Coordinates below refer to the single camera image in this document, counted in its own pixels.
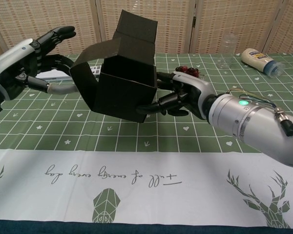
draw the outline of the plastic bottle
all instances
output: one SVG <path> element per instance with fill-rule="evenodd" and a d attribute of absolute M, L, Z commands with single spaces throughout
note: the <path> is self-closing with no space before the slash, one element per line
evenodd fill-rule
<path fill-rule="evenodd" d="M 256 68 L 258 71 L 263 72 L 270 78 L 279 77 L 282 75 L 285 68 L 283 63 L 277 62 L 272 58 L 251 48 L 243 51 L 241 60 L 251 67 Z"/>
<path fill-rule="evenodd" d="M 219 69 L 231 67 L 234 59 L 234 52 L 237 44 L 237 37 L 234 34 L 224 35 L 220 42 L 219 52 L 216 55 L 216 66 Z"/>

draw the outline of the robotic hand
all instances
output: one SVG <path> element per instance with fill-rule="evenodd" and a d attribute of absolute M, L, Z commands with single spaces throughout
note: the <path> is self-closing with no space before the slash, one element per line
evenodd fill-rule
<path fill-rule="evenodd" d="M 75 85 L 57 86 L 35 78 L 38 73 L 52 69 L 69 75 L 72 60 L 47 54 L 64 39 L 74 37 L 74 30 L 73 26 L 57 27 L 37 40 L 26 39 L 0 55 L 0 105 L 4 100 L 15 99 L 25 87 L 50 94 L 78 91 Z"/>
<path fill-rule="evenodd" d="M 293 117 L 273 102 L 245 90 L 240 90 L 244 93 L 240 97 L 231 90 L 216 95 L 209 82 L 183 72 L 157 73 L 157 78 L 159 88 L 173 92 L 151 105 L 138 106 L 139 113 L 185 116 L 188 111 L 181 109 L 185 107 L 215 128 L 293 167 Z"/>

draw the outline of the green indicator light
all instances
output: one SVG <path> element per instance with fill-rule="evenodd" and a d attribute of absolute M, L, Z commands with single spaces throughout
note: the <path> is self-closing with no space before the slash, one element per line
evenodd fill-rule
<path fill-rule="evenodd" d="M 239 101 L 239 104 L 242 105 L 242 106 L 245 106 L 247 105 L 249 102 L 248 101 L 245 101 L 245 100 L 241 100 Z"/>

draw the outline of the black cardboard box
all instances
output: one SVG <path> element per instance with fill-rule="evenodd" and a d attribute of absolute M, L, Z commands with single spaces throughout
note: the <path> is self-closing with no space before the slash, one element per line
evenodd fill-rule
<path fill-rule="evenodd" d="M 154 66 L 157 22 L 122 11 L 112 40 L 86 48 L 70 69 L 88 107 L 97 113 L 144 122 L 138 105 L 151 104 L 156 90 Z M 88 61 L 104 59 L 99 81 Z"/>

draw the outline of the white squeeze bottle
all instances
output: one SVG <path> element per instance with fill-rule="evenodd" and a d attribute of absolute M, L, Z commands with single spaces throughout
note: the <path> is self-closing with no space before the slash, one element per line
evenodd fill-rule
<path fill-rule="evenodd" d="M 277 62 L 251 48 L 243 51 L 241 60 L 244 63 L 256 68 L 258 71 L 265 73 L 270 78 L 276 78 L 282 75 L 285 68 L 283 63 Z"/>

